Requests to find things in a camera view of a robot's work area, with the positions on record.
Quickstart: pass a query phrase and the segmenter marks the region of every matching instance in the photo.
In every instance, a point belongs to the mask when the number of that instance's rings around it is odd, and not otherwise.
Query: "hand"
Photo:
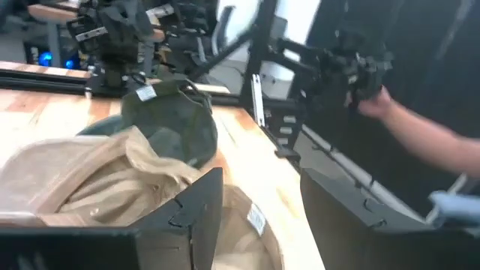
[[[352,98],[350,93],[348,93],[346,96],[346,104],[350,102],[352,102]],[[380,90],[377,96],[369,100],[362,100],[358,103],[358,111],[364,116],[382,119],[389,114],[393,103],[394,101],[390,97],[389,91],[382,86],[382,90]]]

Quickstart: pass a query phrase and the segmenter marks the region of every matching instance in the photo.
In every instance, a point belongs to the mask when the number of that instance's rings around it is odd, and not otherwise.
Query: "white label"
[[[266,225],[266,219],[260,209],[254,203],[252,203],[250,211],[248,212],[247,219],[248,221],[250,221],[253,228],[255,228],[258,235],[262,236],[263,230],[265,229]]]
[[[149,101],[152,98],[157,97],[155,89],[153,89],[151,85],[145,85],[142,88],[137,89],[136,94],[141,101]]]

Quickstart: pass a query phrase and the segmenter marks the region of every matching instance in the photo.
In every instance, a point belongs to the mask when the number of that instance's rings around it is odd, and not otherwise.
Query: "wooden table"
[[[0,68],[88,76],[79,70],[1,61]],[[203,91],[228,92],[220,86],[198,86]],[[0,90],[0,165],[27,143],[73,136],[119,111],[119,100]],[[223,167],[224,182],[238,185],[259,206],[278,238],[285,270],[324,269],[305,217],[299,174],[287,160],[275,156],[274,144],[243,109],[215,106],[213,116],[218,152],[207,167]]]

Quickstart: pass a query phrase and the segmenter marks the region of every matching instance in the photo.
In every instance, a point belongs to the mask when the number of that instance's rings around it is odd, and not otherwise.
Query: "person's arm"
[[[430,164],[480,176],[480,141],[456,134],[392,101],[379,120],[405,148]]]

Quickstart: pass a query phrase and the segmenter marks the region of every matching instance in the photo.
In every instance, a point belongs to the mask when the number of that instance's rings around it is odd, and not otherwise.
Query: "metal bar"
[[[14,78],[25,80],[47,81],[49,83],[70,83],[85,85],[88,78],[77,78],[72,76],[62,76],[45,73],[28,72],[24,70],[4,70],[0,68],[0,79]]]
[[[153,41],[146,41],[143,46],[143,72],[149,77],[152,75],[152,62],[155,53],[155,44]]]
[[[212,68],[214,68],[216,65],[220,64],[223,60],[225,60],[228,56],[230,56],[233,52],[235,52],[243,44],[247,43],[254,36],[255,32],[256,32],[256,29],[254,27],[245,31],[243,34],[241,34],[237,38],[237,40],[232,45],[226,47],[217,56],[215,56],[214,58],[211,58],[208,62],[206,62],[205,64],[202,64],[197,69],[195,69],[190,74],[188,74],[188,79],[190,79],[192,81],[196,81],[202,75],[210,72],[210,70]]]
[[[52,66],[56,68],[62,67],[62,45],[60,44],[59,25],[54,22],[46,23],[48,31],[48,45],[52,53]]]
[[[260,3],[256,22],[253,24],[254,36],[250,47],[250,57],[248,58],[243,85],[241,86],[241,102],[243,107],[251,109],[253,107],[251,81],[253,74],[260,74],[262,61],[269,52],[270,34],[275,18],[278,0],[263,0]]]
[[[266,60],[270,62],[275,62],[281,65],[284,68],[288,68],[293,71],[295,74],[307,74],[307,76],[314,77],[316,76],[315,68],[308,66],[306,64],[299,63],[294,61],[283,54],[277,52],[270,52],[266,56]]]

